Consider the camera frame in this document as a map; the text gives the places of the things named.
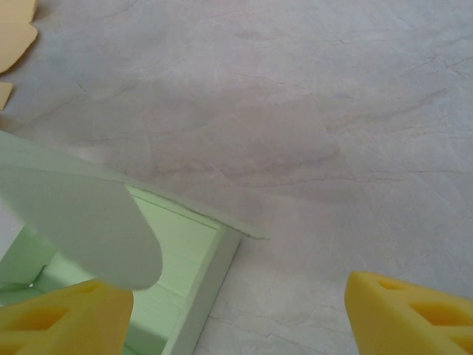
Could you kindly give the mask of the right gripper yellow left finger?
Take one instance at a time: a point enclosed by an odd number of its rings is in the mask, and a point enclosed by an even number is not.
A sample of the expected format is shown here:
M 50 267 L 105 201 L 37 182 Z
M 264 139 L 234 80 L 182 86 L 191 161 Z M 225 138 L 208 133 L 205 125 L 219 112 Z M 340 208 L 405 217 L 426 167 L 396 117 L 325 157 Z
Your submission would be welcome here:
M 132 291 L 93 279 L 0 292 L 0 355 L 122 355 Z

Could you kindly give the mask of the green paper box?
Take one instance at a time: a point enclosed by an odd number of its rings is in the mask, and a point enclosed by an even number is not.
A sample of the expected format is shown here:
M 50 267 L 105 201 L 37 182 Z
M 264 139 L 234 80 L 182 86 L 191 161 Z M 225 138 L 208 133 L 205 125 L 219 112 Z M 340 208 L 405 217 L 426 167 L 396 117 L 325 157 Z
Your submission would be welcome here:
M 87 160 L 0 132 L 0 197 L 38 238 L 33 290 L 131 288 L 121 355 L 192 355 L 244 236 Z

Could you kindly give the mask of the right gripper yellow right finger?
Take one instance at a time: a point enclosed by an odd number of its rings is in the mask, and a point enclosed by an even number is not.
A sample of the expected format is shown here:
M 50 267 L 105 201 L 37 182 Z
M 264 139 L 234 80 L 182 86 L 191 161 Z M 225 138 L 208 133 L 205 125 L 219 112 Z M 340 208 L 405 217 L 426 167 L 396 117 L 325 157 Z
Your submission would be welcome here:
M 473 355 L 473 300 L 354 271 L 344 304 L 360 355 Z

